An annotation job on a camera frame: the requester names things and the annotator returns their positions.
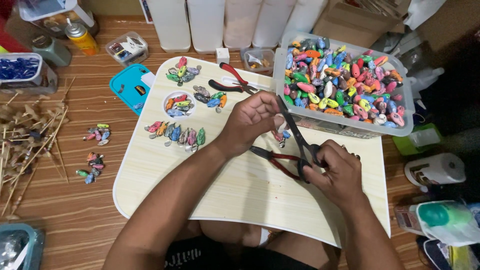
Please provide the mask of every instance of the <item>cardboard box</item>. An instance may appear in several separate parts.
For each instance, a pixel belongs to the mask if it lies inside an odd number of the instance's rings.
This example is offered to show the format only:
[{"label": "cardboard box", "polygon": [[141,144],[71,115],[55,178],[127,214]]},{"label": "cardboard box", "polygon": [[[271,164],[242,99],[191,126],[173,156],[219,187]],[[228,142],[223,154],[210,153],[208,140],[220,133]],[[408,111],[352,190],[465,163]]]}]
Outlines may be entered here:
[{"label": "cardboard box", "polygon": [[313,27],[313,34],[368,48],[401,22],[400,17],[375,14],[343,0],[330,0]]}]

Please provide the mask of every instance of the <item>scissors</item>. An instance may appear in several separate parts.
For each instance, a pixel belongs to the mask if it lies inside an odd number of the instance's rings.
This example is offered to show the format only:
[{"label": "scissors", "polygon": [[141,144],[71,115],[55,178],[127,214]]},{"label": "scissors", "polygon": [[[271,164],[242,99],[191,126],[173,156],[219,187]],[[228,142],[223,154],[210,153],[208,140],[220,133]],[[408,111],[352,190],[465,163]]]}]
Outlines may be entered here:
[{"label": "scissors", "polygon": [[294,160],[297,161],[300,158],[291,156],[291,155],[282,155],[282,154],[276,154],[273,151],[268,152],[267,150],[256,147],[256,146],[251,146],[250,151],[252,151],[255,155],[262,157],[266,160],[268,160],[270,163],[272,163],[275,167],[279,168],[284,174],[286,174],[288,177],[293,178],[295,180],[300,180],[300,177],[294,175],[291,173],[289,170],[287,170],[282,164],[280,164],[276,159],[283,159],[283,160]]},{"label": "scissors", "polygon": [[287,121],[287,124],[290,127],[290,131],[292,132],[293,136],[295,137],[295,141],[299,146],[300,157],[297,161],[297,170],[299,173],[300,180],[304,181],[307,184],[310,184],[310,182],[307,181],[307,179],[305,178],[305,175],[303,174],[303,167],[306,165],[311,168],[312,165],[308,162],[307,156],[305,155],[305,150],[303,148],[306,148],[310,152],[315,165],[319,166],[320,168],[325,168],[328,165],[324,160],[318,160],[317,158],[317,153],[321,148],[320,145],[317,145],[317,144],[310,145],[307,143],[307,141],[305,141],[297,125],[295,124],[295,121],[293,120],[292,115],[288,112],[288,108],[283,102],[283,99],[280,95],[278,95],[278,100],[280,100],[278,104],[278,106],[280,107],[280,113],[282,113],[283,117],[285,118],[285,121]]},{"label": "scissors", "polygon": [[248,85],[248,82],[245,81],[244,79],[242,79],[240,77],[240,75],[238,74],[238,72],[231,65],[221,62],[220,63],[220,68],[232,73],[235,76],[235,78],[239,81],[240,85],[239,86],[224,86],[224,85],[219,84],[215,80],[210,80],[210,81],[208,81],[208,85],[210,85],[211,88],[213,88],[215,90],[218,90],[218,91],[224,91],[224,92],[240,92],[240,93],[247,92],[250,95],[254,94],[252,91],[255,91],[255,92],[258,91],[257,88]]}]

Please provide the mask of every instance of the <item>small clear box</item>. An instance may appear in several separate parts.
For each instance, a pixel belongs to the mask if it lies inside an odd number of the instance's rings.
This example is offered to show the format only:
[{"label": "small clear box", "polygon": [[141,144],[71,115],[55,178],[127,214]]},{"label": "small clear box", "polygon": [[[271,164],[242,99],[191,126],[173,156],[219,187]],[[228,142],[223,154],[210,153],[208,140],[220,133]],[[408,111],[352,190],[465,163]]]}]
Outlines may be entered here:
[{"label": "small clear box", "polygon": [[275,53],[271,49],[251,49],[243,54],[245,70],[262,75],[271,75],[273,73],[274,60]]},{"label": "small clear box", "polygon": [[128,67],[148,58],[148,44],[136,32],[128,32],[109,42],[105,49],[120,65]]}]

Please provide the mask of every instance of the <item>wooden floor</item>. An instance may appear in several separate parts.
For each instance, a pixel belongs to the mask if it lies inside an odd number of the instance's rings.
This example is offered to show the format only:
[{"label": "wooden floor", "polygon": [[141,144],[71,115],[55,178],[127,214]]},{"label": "wooden floor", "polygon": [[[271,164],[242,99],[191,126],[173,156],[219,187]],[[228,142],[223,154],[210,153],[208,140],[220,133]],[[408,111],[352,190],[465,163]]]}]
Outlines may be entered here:
[{"label": "wooden floor", "polygon": [[[65,77],[77,76],[68,98],[71,121],[62,126],[58,136],[70,184],[66,184],[52,163],[44,158],[17,210],[21,221],[46,232],[41,264],[43,270],[100,269],[110,246],[127,221],[115,208],[112,187],[138,117],[116,98],[108,86],[110,79],[122,67],[106,53],[105,44],[129,31],[137,32],[148,43],[150,52],[150,57],[142,64],[154,73],[165,60],[177,56],[161,49],[153,25],[144,23],[142,17],[100,18],[99,23],[101,30],[96,40],[102,46],[101,53],[85,57],[70,46],[74,54],[71,65],[57,69],[61,87],[58,93],[51,95],[52,100],[44,102],[47,106],[54,106],[62,98]],[[198,55],[193,46],[183,55],[215,62],[214,55]],[[231,53],[230,64],[242,68],[237,52]],[[9,98],[3,95],[0,101],[4,104]],[[28,100],[36,100],[36,96],[19,96],[13,106],[23,106],[23,102]],[[103,147],[97,146],[96,142],[82,140],[86,130],[97,123],[111,126],[110,143]],[[392,241],[406,269],[428,269],[419,259],[416,236],[399,229],[393,214],[393,207],[418,189],[404,176],[404,161],[390,137],[383,137],[383,147]],[[92,151],[105,155],[106,168],[96,183],[85,184],[84,177],[77,176],[75,171],[87,169],[85,159]],[[2,204],[5,203],[5,194],[1,196]],[[347,269],[344,255],[340,268]]]}]

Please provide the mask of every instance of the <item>small plastic container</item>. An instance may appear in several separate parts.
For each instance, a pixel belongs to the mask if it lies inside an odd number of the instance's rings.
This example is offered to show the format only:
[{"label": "small plastic container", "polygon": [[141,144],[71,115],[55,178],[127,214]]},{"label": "small plastic container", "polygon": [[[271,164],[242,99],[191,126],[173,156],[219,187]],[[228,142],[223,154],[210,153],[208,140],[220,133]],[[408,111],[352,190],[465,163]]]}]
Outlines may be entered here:
[{"label": "small plastic container", "polygon": [[262,0],[226,0],[223,43],[230,51],[252,44]]},{"label": "small plastic container", "polygon": [[21,0],[19,1],[20,17],[46,30],[53,37],[65,35],[67,18],[72,23],[83,24],[88,32],[95,36],[98,25],[93,14],[77,0]]},{"label": "small plastic container", "polygon": [[148,44],[136,32],[128,32],[105,46],[108,54],[120,65],[128,67],[148,58]]},{"label": "small plastic container", "polygon": [[17,255],[17,259],[19,259],[20,256],[24,257],[21,262],[23,264],[23,268],[21,269],[38,270],[40,268],[45,241],[45,234],[41,230],[35,230],[24,223],[2,224],[0,225],[0,241],[3,242],[7,238],[15,239],[28,245],[24,246],[25,251]]},{"label": "small plastic container", "polygon": [[[255,63],[256,65],[259,65],[258,61],[262,63],[259,68],[252,68],[249,64]],[[264,66],[264,61],[268,63],[268,67]],[[271,75],[273,73],[274,61],[275,53],[271,49],[252,49],[243,54],[243,65],[245,66],[245,70],[262,75]]]},{"label": "small plastic container", "polygon": [[16,90],[21,90],[26,95],[48,95],[57,91],[58,76],[38,53],[0,54],[0,59],[16,60],[17,58],[36,58],[40,60],[40,64],[35,76],[30,79],[0,80],[0,91],[2,93],[15,94]]},{"label": "small plastic container", "polygon": [[298,0],[282,36],[291,31],[310,32],[327,4],[328,0]]},{"label": "small plastic container", "polygon": [[[319,38],[319,36],[303,32],[288,32],[284,35],[282,39],[281,48],[276,49],[273,78],[276,81],[276,93],[277,95],[280,95],[283,99],[285,66],[287,63],[288,46],[295,40],[302,41],[307,38],[312,38],[316,40]],[[336,41],[333,39],[330,40],[330,48],[334,50],[343,45],[347,46],[347,49],[345,51],[351,53],[353,58],[361,55],[363,52],[368,50],[366,48],[351,45],[345,42]],[[400,62],[400,60],[398,60],[396,57],[378,51],[373,51],[372,56],[388,56],[388,62],[385,63],[383,67],[387,70],[396,69],[403,78],[406,78],[405,68],[403,67],[402,62]],[[405,114],[403,116],[405,125],[398,128],[364,123],[362,121],[356,121],[344,117],[334,116],[320,111],[313,111],[301,107],[296,107],[288,104],[285,99],[284,102],[287,104],[289,111],[293,114],[295,122],[301,126],[363,139],[371,139],[385,134],[403,137],[407,136],[412,132],[412,115],[415,112],[409,80],[404,79],[403,86],[395,88],[393,93],[391,93],[391,95],[396,94],[403,95],[402,100],[396,101],[396,103],[397,105],[401,105],[405,108]]]},{"label": "small plastic container", "polygon": [[188,52],[192,42],[185,0],[146,1],[160,40],[160,47],[166,53]]},{"label": "small plastic container", "polygon": [[225,0],[188,0],[187,3],[195,51],[214,54],[217,48],[223,47]]},{"label": "small plastic container", "polygon": [[283,34],[296,0],[265,0],[253,35],[254,48],[273,49]]}]

